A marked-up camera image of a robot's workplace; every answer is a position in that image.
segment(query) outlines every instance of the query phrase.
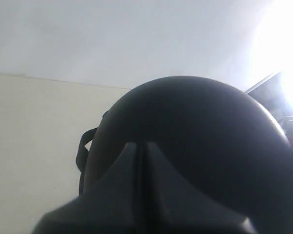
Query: ceiling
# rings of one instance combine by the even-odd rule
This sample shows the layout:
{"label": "ceiling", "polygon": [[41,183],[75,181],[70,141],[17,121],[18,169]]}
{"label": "ceiling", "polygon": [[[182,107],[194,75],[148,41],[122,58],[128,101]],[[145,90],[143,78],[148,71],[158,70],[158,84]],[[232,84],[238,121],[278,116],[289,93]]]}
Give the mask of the ceiling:
{"label": "ceiling", "polygon": [[282,66],[281,2],[0,0],[0,73],[124,88],[193,75],[245,91]]}

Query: wall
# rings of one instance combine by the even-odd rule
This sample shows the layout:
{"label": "wall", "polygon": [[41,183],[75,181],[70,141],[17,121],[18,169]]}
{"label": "wall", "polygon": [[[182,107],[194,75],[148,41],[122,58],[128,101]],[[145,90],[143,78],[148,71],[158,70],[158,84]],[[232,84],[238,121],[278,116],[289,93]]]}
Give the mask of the wall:
{"label": "wall", "polygon": [[77,196],[81,134],[126,92],[0,75],[0,234],[28,234]]}

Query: black helmet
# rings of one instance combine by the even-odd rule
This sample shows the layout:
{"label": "black helmet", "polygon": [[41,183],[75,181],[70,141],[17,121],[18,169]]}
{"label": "black helmet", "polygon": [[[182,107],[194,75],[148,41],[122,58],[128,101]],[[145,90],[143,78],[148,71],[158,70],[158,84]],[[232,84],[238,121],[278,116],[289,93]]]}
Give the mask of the black helmet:
{"label": "black helmet", "polygon": [[293,151],[243,92],[157,79],[124,95],[94,133],[77,160],[81,195],[35,234],[293,233]]}

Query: white ceiling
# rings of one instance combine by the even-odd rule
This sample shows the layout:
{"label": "white ceiling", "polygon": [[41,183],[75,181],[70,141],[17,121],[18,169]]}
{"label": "white ceiling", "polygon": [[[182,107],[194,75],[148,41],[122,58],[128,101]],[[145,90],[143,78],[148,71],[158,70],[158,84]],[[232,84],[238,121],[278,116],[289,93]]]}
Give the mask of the white ceiling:
{"label": "white ceiling", "polygon": [[194,75],[245,91],[282,65],[279,3],[0,0],[0,73],[125,88]]}

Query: cream wall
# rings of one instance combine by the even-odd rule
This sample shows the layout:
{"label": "cream wall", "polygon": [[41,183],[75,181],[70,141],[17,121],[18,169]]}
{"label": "cream wall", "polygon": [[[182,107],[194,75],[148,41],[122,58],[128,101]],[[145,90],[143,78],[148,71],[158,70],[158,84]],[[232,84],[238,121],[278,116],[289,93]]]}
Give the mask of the cream wall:
{"label": "cream wall", "polygon": [[0,234],[77,196],[80,136],[127,91],[0,75]]}

